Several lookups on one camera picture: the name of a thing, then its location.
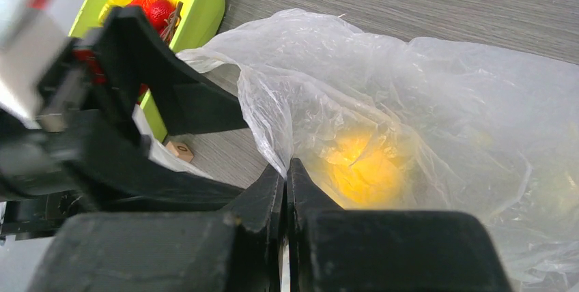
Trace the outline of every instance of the gray table surface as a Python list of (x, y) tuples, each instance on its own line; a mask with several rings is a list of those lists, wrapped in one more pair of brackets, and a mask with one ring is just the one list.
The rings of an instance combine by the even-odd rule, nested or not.
[[(51, 7), (63, 30), (82, 1), (56, 0)], [(287, 8), (345, 14), (345, 20), (365, 31), (403, 40), (431, 36), (479, 42), (579, 63), (579, 0), (227, 0), (221, 31)], [(209, 74), (234, 93), (237, 76), (233, 67)], [(266, 165), (249, 130), (171, 138), (189, 144), (195, 166), (237, 186), (251, 184)], [(0, 291), (25, 289), (48, 242), (0, 248)]]

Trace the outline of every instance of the green tray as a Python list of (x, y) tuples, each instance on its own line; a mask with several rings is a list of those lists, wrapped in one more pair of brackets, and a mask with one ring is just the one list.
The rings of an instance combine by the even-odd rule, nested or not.
[[(98, 15), (107, 0), (85, 0), (69, 32), (70, 36), (81, 38), (92, 27), (98, 26)], [(207, 43), (219, 28), (225, 13), (225, 0), (192, 0), (183, 5), (181, 23), (169, 45), (173, 52), (187, 48), (198, 48)], [(167, 135), (167, 129), (159, 115), (150, 92), (141, 102), (147, 122), (159, 141)]]

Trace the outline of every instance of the wood grain surface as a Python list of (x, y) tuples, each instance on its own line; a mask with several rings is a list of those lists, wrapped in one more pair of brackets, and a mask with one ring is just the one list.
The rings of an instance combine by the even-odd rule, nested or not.
[[(579, 63), (579, 0), (227, 0), (221, 31), (288, 8), (344, 14), (365, 31), (406, 41), (431, 36)], [(209, 77), (236, 92), (237, 69)], [(176, 139), (193, 148), (193, 164), (231, 184), (248, 186), (266, 165), (248, 130)]]

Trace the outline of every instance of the yellow object in bag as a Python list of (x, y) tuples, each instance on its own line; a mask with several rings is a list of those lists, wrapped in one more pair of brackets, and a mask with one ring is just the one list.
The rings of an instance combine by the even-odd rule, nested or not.
[(368, 134), (349, 134), (328, 153), (325, 169), (333, 188), (353, 203), (336, 200), (343, 207), (384, 209), (403, 199), (406, 187), (396, 151), (384, 143), (372, 146), (370, 140)]

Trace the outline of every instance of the transparent plastic bag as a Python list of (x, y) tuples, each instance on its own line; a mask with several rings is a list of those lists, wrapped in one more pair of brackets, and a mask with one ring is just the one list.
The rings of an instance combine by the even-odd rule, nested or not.
[(199, 72), (241, 69), (244, 118), (282, 175), (294, 156), (346, 208), (466, 211), (521, 289), (577, 284), (578, 66), (480, 44), (405, 43), (303, 10), (178, 57)]

